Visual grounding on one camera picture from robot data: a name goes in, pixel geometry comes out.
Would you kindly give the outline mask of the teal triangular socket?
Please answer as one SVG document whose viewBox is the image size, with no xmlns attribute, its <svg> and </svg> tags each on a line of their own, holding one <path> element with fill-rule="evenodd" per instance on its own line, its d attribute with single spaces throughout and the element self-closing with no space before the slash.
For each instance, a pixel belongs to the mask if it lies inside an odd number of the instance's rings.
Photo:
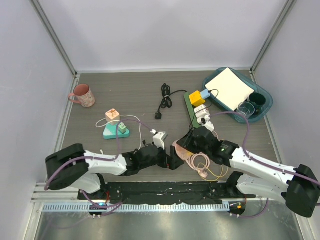
<svg viewBox="0 0 320 240">
<path fill-rule="evenodd" d="M 106 124 L 104 131 L 102 133 L 102 136 L 105 140 L 112 140 L 118 138 L 127 138 L 130 136 L 130 130 L 127 128 L 127 131 L 125 134 L 121 134 L 118 131 L 118 125 L 111 125 L 111 124 Z"/>
</svg>

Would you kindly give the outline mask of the white paper pad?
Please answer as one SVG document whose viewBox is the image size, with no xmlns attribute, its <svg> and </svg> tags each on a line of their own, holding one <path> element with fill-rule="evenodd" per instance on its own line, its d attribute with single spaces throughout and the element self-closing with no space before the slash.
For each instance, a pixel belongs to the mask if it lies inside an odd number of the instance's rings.
<svg viewBox="0 0 320 240">
<path fill-rule="evenodd" d="M 209 91 L 218 90 L 216 100 L 229 111 L 235 111 L 239 104 L 244 102 L 255 91 L 228 67 L 206 83 L 205 88 Z"/>
</svg>

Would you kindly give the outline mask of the peach cube socket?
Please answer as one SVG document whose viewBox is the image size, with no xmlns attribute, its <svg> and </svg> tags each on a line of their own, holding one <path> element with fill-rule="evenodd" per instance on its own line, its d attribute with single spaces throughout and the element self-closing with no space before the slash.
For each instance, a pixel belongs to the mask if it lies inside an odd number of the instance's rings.
<svg viewBox="0 0 320 240">
<path fill-rule="evenodd" d="M 121 119 L 120 113 L 116 109 L 112 108 L 105 113 L 105 119 L 108 124 L 116 125 Z"/>
</svg>

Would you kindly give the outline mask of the dark green cup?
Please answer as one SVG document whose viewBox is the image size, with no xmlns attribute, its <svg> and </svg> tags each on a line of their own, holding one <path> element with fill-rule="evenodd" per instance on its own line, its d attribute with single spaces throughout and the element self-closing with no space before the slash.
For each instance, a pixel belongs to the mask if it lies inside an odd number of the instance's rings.
<svg viewBox="0 0 320 240">
<path fill-rule="evenodd" d="M 266 104 L 267 100 L 264 95 L 257 92 L 253 92 L 248 96 L 247 101 L 254 105 L 256 112 L 259 112 L 262 109 L 262 107 Z"/>
</svg>

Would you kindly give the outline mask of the green power strip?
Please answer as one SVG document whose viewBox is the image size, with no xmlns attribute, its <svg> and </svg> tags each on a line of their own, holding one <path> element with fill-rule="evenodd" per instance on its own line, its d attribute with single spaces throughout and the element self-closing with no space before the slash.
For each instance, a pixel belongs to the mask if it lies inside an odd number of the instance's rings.
<svg viewBox="0 0 320 240">
<path fill-rule="evenodd" d="M 188 112 L 188 115 L 189 115 L 189 118 L 190 118 L 190 125 L 189 125 L 188 129 L 191 130 L 192 128 L 197 129 L 201 125 L 197 122 L 196 115 L 195 115 L 195 112 L 194 112 L 194 107 L 191 104 L 189 95 L 190 95 L 190 93 L 186 92 L 186 93 L 184 93 L 183 97 L 184 97 L 185 105 L 186 105 L 187 112 Z"/>
</svg>

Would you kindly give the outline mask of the yellow cube socket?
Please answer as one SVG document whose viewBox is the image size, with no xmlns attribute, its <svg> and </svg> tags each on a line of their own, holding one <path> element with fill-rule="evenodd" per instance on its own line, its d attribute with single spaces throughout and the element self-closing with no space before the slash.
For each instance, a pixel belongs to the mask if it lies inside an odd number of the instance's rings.
<svg viewBox="0 0 320 240">
<path fill-rule="evenodd" d="M 194 107 L 199 107 L 200 105 L 203 105 L 206 102 L 199 90 L 189 95 L 189 101 L 191 105 Z"/>
</svg>

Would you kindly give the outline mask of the teal plastic tray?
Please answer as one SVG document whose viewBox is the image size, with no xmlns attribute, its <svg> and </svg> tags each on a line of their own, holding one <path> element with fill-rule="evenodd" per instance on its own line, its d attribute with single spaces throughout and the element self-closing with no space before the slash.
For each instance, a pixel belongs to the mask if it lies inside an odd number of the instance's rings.
<svg viewBox="0 0 320 240">
<path fill-rule="evenodd" d="M 238 110 L 243 102 L 254 106 L 249 123 L 261 120 L 273 105 L 272 96 L 240 71 L 221 67 L 204 79 L 202 89 L 212 91 L 212 102 L 224 111 Z"/>
</svg>

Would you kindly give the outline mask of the clear glass cup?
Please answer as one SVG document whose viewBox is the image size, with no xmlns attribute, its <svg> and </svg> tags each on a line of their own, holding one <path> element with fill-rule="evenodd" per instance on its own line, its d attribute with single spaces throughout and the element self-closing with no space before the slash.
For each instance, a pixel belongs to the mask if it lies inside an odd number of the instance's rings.
<svg viewBox="0 0 320 240">
<path fill-rule="evenodd" d="M 240 103 L 237 107 L 237 112 L 246 119 L 249 119 L 255 113 L 255 111 L 256 108 L 254 105 L 247 101 Z"/>
</svg>

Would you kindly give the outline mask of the white cube adapter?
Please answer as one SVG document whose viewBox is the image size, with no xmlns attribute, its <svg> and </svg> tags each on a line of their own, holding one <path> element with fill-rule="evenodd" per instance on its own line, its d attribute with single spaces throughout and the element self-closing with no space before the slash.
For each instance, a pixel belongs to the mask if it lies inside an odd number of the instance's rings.
<svg viewBox="0 0 320 240">
<path fill-rule="evenodd" d="M 207 130 L 213 132 L 215 130 L 214 124 L 211 122 L 210 112 L 208 107 L 204 104 L 196 107 L 194 109 L 196 122 L 201 126 L 205 127 Z"/>
</svg>

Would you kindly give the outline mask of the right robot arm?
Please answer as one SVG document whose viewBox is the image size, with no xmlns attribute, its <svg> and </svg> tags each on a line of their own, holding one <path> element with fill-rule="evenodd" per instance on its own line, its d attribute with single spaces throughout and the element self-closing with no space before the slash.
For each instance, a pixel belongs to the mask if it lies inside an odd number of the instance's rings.
<svg viewBox="0 0 320 240">
<path fill-rule="evenodd" d="M 191 129 L 177 143 L 193 154 L 205 154 L 218 165 L 237 169 L 225 186 L 230 197 L 243 194 L 269 198 L 305 218 L 311 218 L 319 205 L 320 183 L 306 165 L 293 167 L 270 161 L 236 143 L 217 139 L 204 126 Z"/>
</svg>

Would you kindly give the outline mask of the light blue charger plug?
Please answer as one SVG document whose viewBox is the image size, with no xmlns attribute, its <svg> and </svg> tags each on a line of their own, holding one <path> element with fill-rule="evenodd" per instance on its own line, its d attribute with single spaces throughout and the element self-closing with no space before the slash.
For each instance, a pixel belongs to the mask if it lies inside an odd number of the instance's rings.
<svg viewBox="0 0 320 240">
<path fill-rule="evenodd" d="M 211 96 L 211 93 L 209 90 L 205 89 L 203 91 L 200 92 L 200 96 L 203 100 L 209 98 Z"/>
</svg>

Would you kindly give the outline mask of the pink floral mug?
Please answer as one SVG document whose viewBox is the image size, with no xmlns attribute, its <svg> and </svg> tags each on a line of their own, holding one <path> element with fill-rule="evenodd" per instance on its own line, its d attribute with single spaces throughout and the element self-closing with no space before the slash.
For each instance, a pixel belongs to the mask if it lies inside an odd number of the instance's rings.
<svg viewBox="0 0 320 240">
<path fill-rule="evenodd" d="M 68 100 L 72 103 L 80 104 L 84 108 L 90 108 L 96 102 L 89 85 L 84 83 L 78 84 L 73 89 L 73 92 L 68 95 Z"/>
</svg>

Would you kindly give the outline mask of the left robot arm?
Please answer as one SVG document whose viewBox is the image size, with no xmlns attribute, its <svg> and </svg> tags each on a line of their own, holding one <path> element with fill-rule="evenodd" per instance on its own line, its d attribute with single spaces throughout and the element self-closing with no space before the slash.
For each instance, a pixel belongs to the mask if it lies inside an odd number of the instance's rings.
<svg viewBox="0 0 320 240">
<path fill-rule="evenodd" d="M 48 176 L 44 187 L 46 191 L 72 187 L 100 200 L 107 192 L 103 174 L 129 177 L 153 166 L 176 170 L 184 161 L 173 146 L 170 154 L 161 147 L 147 144 L 120 155 L 105 155 L 84 150 L 82 144 L 76 143 L 48 156 L 45 164 Z"/>
</svg>

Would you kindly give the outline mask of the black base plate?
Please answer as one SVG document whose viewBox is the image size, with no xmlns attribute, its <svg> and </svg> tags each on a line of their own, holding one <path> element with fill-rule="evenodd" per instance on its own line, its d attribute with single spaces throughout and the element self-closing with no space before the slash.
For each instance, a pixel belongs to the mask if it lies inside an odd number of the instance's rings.
<svg viewBox="0 0 320 240">
<path fill-rule="evenodd" d="M 109 182 L 104 188 L 88 195 L 93 200 L 125 205 L 209 205 L 224 199 L 254 199 L 253 194 L 243 194 L 224 182 Z"/>
</svg>

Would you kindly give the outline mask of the pink round socket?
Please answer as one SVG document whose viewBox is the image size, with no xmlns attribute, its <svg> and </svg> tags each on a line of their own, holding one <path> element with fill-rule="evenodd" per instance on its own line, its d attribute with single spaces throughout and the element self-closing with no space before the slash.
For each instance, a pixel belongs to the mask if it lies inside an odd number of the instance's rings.
<svg viewBox="0 0 320 240">
<path fill-rule="evenodd" d="M 181 147 L 180 145 L 178 145 L 178 141 L 174 141 L 172 144 L 175 148 L 175 152 L 177 154 L 177 156 L 183 160 L 183 161 L 187 161 L 191 156 L 193 156 L 194 154 L 186 149 L 184 149 L 183 147 Z"/>
</svg>

